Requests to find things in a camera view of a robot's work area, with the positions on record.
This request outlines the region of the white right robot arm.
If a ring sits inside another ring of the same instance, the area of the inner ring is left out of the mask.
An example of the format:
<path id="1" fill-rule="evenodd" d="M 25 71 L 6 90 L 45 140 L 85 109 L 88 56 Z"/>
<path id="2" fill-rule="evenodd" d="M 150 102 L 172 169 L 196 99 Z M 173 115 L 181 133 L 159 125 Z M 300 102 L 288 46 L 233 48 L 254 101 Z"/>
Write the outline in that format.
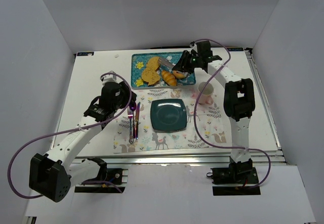
<path id="1" fill-rule="evenodd" d="M 214 55 L 208 39 L 199 39 L 190 43 L 191 51 L 184 50 L 174 70 L 192 74 L 201 68 L 216 79 L 224 88 L 224 112 L 230 120 L 232 146 L 230 147 L 229 175 L 242 177 L 252 171 L 253 164 L 249 153 L 249 125 L 255 110 L 254 86 L 251 79 L 243 79 L 232 72 L 227 63 L 231 60 L 230 51 L 226 48 L 228 59 L 223 60 Z"/>

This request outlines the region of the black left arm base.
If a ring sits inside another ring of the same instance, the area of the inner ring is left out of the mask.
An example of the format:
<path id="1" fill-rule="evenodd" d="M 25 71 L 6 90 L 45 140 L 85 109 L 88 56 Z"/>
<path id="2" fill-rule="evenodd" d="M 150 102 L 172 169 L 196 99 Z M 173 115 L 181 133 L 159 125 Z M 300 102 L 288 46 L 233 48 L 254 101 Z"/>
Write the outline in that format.
<path id="1" fill-rule="evenodd" d="M 82 184 L 75 187 L 76 193 L 121 194 L 124 192 L 128 176 L 126 169 L 108 168 L 107 163 L 97 157 L 82 160 L 82 163 L 84 162 L 94 163 L 98 170 L 94 171 L 95 177 L 84 179 Z"/>

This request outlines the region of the orange sugared bagel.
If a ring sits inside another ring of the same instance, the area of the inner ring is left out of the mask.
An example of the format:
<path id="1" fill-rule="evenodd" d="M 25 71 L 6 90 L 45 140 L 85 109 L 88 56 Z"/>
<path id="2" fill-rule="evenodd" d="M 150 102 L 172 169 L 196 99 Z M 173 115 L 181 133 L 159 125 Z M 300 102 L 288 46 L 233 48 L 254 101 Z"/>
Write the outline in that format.
<path id="1" fill-rule="evenodd" d="M 186 76 L 178 71 L 173 71 L 173 75 L 177 78 L 177 79 L 184 79 Z"/>

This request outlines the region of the dark teal square plate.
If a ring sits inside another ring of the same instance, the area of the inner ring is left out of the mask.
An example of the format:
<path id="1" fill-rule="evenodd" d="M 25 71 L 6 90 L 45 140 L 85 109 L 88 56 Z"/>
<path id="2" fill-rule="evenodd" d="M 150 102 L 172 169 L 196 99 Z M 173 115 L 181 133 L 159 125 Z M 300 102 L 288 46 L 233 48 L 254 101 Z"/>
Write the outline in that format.
<path id="1" fill-rule="evenodd" d="M 150 121 L 155 132 L 173 133 L 187 127 L 186 107 L 181 99 L 154 100 L 150 106 Z"/>

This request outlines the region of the pink ceramic mug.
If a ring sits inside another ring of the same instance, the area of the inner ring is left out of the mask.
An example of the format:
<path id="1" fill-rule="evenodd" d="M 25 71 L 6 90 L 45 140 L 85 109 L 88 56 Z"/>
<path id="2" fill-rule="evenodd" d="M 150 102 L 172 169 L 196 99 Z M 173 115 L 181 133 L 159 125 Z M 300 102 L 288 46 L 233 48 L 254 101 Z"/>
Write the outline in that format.
<path id="1" fill-rule="evenodd" d="M 198 103 L 201 105 L 207 104 L 212 105 L 214 103 L 214 100 L 212 98 L 214 88 L 210 83 L 201 82 L 198 87 L 198 94 L 201 94 Z"/>

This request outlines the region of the silver metal tongs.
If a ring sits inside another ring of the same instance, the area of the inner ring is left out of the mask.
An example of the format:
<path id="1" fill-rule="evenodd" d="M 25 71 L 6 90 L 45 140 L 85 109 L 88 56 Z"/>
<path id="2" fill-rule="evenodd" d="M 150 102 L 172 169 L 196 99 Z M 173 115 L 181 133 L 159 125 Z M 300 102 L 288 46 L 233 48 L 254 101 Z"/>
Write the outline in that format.
<path id="1" fill-rule="evenodd" d="M 175 70 L 173 70 L 175 65 L 172 64 L 171 62 L 169 62 L 166 58 L 160 57 L 159 63 L 160 63 L 160 65 L 164 65 L 164 66 L 168 67 L 169 69 L 172 69 L 172 72 L 175 71 Z M 186 76 L 186 78 L 189 76 L 189 73 L 187 73 L 187 72 L 181 72 L 181 73 L 183 73 Z"/>

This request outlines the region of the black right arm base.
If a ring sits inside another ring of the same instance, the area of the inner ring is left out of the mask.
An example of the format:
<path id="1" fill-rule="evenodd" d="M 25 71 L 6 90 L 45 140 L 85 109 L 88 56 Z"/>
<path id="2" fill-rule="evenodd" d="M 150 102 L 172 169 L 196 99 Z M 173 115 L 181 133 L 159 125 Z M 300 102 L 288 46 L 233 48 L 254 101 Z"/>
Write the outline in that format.
<path id="1" fill-rule="evenodd" d="M 230 167 L 211 168 L 206 177 L 212 181 L 214 196 L 256 196 L 261 195 L 256 168 L 235 174 Z"/>

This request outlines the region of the brown bread slice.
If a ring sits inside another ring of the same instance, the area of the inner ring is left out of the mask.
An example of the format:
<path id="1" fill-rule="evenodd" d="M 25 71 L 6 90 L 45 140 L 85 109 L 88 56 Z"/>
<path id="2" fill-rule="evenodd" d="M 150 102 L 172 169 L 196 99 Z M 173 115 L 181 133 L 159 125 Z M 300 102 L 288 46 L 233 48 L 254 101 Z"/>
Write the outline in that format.
<path id="1" fill-rule="evenodd" d="M 159 74 L 150 67 L 147 67 L 143 70 L 141 78 L 144 82 L 148 83 L 149 86 L 155 85 L 160 81 Z"/>
<path id="2" fill-rule="evenodd" d="M 148 60 L 147 64 L 146 64 L 147 68 L 150 68 L 154 71 L 157 71 L 160 67 L 160 63 L 159 63 L 159 57 L 152 57 Z"/>

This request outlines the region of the purple iridescent spoon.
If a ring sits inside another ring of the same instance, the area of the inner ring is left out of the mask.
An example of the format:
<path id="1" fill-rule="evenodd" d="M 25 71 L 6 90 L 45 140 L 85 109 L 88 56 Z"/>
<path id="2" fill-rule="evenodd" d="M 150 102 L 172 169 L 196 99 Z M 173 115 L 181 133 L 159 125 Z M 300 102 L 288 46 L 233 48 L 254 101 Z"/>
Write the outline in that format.
<path id="1" fill-rule="evenodd" d="M 136 104 L 136 102 L 133 102 L 133 103 L 130 103 L 130 106 L 129 106 L 131 109 L 132 109 L 132 111 L 133 111 L 133 125 L 134 125 L 134 115 L 135 115 L 135 111 L 136 111 L 136 107 L 137 107 L 137 104 Z"/>

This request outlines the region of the orange striped croissant roll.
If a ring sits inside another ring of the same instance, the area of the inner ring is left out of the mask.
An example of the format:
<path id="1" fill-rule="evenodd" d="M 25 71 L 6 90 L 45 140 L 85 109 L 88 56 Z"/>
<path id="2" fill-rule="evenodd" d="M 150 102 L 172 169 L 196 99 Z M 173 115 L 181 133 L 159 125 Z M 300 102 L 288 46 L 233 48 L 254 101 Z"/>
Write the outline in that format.
<path id="1" fill-rule="evenodd" d="M 175 76 L 168 72 L 168 71 L 165 71 L 165 70 L 162 70 L 161 71 L 161 77 L 163 79 L 163 81 L 169 85 L 169 86 L 177 86 L 177 80 L 175 78 Z"/>

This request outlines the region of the animal print placemat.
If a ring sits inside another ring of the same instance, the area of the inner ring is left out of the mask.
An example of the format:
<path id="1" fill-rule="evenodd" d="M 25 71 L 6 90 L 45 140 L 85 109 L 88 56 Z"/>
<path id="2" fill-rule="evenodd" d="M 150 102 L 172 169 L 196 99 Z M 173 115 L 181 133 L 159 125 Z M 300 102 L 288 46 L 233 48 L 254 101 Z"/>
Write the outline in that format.
<path id="1" fill-rule="evenodd" d="M 133 144 L 129 143 L 129 119 L 123 113 L 112 126 L 114 133 L 113 149 L 115 153 L 152 151 L 183 148 L 206 148 L 203 140 L 215 145 L 226 144 L 222 123 L 220 102 L 216 94 L 207 98 L 204 105 L 198 105 L 194 111 L 197 90 L 193 87 L 176 89 L 151 89 L 138 92 L 140 103 L 139 137 Z M 187 128 L 172 133 L 156 133 L 150 121 L 150 105 L 159 99 L 182 99 L 187 112 Z"/>

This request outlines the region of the purple iridescent fork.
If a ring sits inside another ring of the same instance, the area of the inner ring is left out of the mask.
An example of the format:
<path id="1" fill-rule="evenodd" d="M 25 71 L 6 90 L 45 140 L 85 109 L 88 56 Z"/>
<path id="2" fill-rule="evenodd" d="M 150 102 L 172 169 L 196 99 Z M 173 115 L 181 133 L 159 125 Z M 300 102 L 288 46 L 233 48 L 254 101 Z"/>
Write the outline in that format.
<path id="1" fill-rule="evenodd" d="M 133 144 L 134 143 L 134 138 L 133 138 L 133 111 L 130 107 L 128 107 L 128 119 L 129 119 L 129 143 Z"/>

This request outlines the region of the iridescent table knife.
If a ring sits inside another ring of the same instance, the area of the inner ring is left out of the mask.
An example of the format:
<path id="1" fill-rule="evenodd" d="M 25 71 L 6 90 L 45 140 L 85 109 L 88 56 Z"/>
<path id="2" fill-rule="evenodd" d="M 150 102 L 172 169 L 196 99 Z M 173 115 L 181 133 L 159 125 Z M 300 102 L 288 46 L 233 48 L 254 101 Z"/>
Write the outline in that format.
<path id="1" fill-rule="evenodd" d="M 133 137 L 135 139 L 138 139 L 139 113 L 140 113 L 140 102 L 137 104 L 135 116 L 134 116 Z"/>

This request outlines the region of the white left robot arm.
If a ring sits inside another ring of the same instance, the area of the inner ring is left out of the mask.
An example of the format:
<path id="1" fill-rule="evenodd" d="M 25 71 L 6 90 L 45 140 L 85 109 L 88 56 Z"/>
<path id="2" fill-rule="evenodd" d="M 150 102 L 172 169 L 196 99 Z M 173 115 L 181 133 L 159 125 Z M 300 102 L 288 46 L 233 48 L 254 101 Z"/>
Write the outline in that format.
<path id="1" fill-rule="evenodd" d="M 103 83 L 101 94 L 91 101 L 76 128 L 64 131 L 65 138 L 57 146 L 31 159 L 29 187 L 54 202 L 61 201 L 76 185 L 107 183 L 104 160 L 88 157 L 80 164 L 72 163 L 109 122 L 136 100 L 136 94 L 125 79 L 113 71 L 101 75 L 100 79 Z"/>

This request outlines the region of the teal floral tray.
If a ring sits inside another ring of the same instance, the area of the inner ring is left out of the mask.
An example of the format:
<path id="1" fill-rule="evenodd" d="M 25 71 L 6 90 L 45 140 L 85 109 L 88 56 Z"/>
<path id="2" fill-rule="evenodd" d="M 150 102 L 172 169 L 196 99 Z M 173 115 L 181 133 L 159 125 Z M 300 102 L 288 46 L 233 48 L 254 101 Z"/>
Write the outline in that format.
<path id="1" fill-rule="evenodd" d="M 170 88 L 166 82 L 160 78 L 160 81 L 155 85 L 148 86 L 148 83 L 141 79 L 141 74 L 146 68 L 149 59 L 154 57 L 163 57 L 167 59 L 172 65 L 175 65 L 182 52 L 163 52 L 163 53 L 143 53 L 143 54 L 133 54 L 131 60 L 131 86 L 133 89 L 158 89 L 158 88 Z M 168 66 L 161 65 L 157 70 L 160 75 L 161 70 L 172 72 Z M 177 86 L 191 86 L 196 84 L 195 74 L 189 74 L 184 79 L 177 79 Z"/>

